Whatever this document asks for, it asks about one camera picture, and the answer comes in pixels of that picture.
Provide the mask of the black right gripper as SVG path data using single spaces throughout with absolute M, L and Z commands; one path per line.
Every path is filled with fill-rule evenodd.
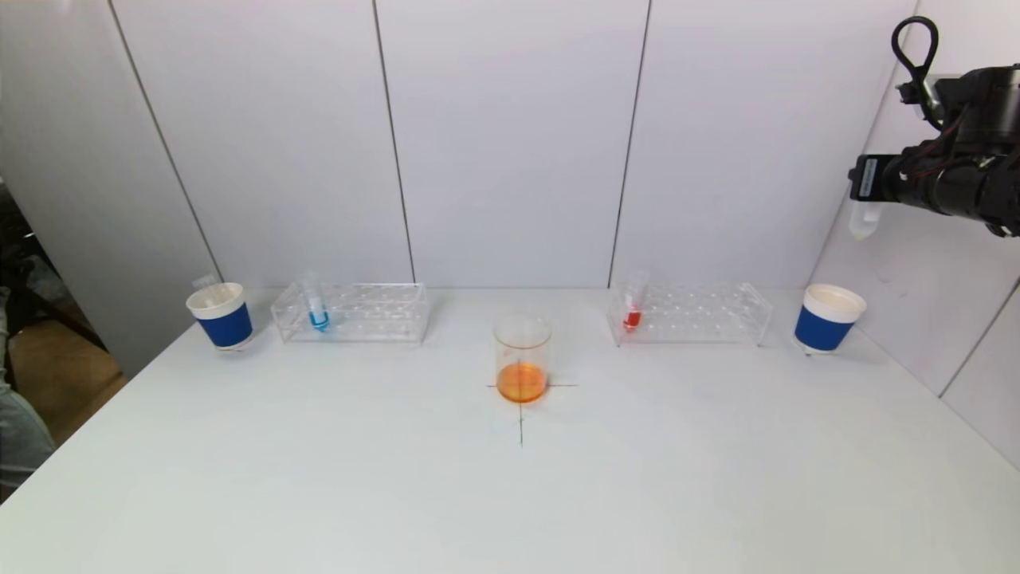
M 846 178 L 851 179 L 851 200 L 862 203 L 888 203 L 936 211 L 923 189 L 904 171 L 900 154 L 863 154 L 857 157 Z

